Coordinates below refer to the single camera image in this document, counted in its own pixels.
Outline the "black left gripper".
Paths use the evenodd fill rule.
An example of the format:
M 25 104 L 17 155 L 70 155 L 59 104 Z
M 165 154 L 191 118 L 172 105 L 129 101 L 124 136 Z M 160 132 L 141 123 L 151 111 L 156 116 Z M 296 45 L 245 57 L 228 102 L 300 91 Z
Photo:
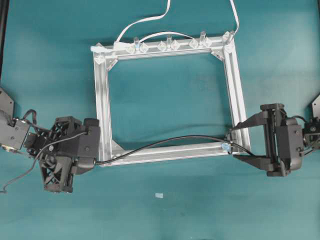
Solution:
M 68 147 L 76 142 L 71 137 L 79 133 L 82 122 L 72 116 L 58 117 L 45 136 L 44 148 L 38 158 L 44 190 L 54 193 L 73 192 L 73 174 L 70 173 L 75 157 Z

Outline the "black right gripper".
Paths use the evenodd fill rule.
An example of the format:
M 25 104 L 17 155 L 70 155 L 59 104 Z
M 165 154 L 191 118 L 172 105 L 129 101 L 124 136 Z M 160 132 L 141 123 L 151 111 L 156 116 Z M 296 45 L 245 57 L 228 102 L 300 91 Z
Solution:
M 281 103 L 263 104 L 261 112 L 256 113 L 243 122 L 239 122 L 229 131 L 263 126 L 266 157 L 252 155 L 233 155 L 234 158 L 257 169 L 267 172 L 268 177 L 286 177 L 285 163 L 277 155 L 276 127 L 287 116 Z

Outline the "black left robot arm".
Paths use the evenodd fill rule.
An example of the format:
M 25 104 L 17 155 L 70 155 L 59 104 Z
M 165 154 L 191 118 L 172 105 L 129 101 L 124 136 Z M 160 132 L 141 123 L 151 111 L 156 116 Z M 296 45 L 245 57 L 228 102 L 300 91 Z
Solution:
M 51 140 L 41 146 L 35 155 L 32 155 L 31 153 L 21 152 L 21 148 L 27 141 L 28 135 L 31 134 L 30 128 L 34 129 L 36 139 L 44 137 L 44 140 L 48 140 L 50 134 L 53 133 L 52 129 L 46 129 L 37 125 L 37 112 L 33 109 L 29 109 L 22 119 L 13 118 L 4 110 L 0 111 L 0 146 L 7 152 L 25 155 L 29 159 L 33 159 L 32 165 L 27 171 L 9 180 L 5 185 L 3 185 L 2 190 L 0 191 L 1 194 L 7 194 L 7 187 L 9 185 L 27 176 L 35 168 L 37 161 L 43 156 L 43 152 L 50 146 L 74 140 L 86 134 L 85 131 L 80 131 L 79 133 L 72 133 L 70 136 L 65 138 Z

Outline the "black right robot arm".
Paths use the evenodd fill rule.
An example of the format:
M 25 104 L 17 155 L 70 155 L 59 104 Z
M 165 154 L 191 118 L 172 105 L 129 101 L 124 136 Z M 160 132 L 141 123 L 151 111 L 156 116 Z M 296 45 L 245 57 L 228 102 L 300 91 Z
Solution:
M 266 171 L 268 177 L 286 177 L 301 168 L 304 156 L 320 149 L 320 118 L 306 121 L 298 115 L 288 117 L 281 103 L 264 104 L 260 110 L 230 130 L 263 126 L 266 154 L 235 157 Z

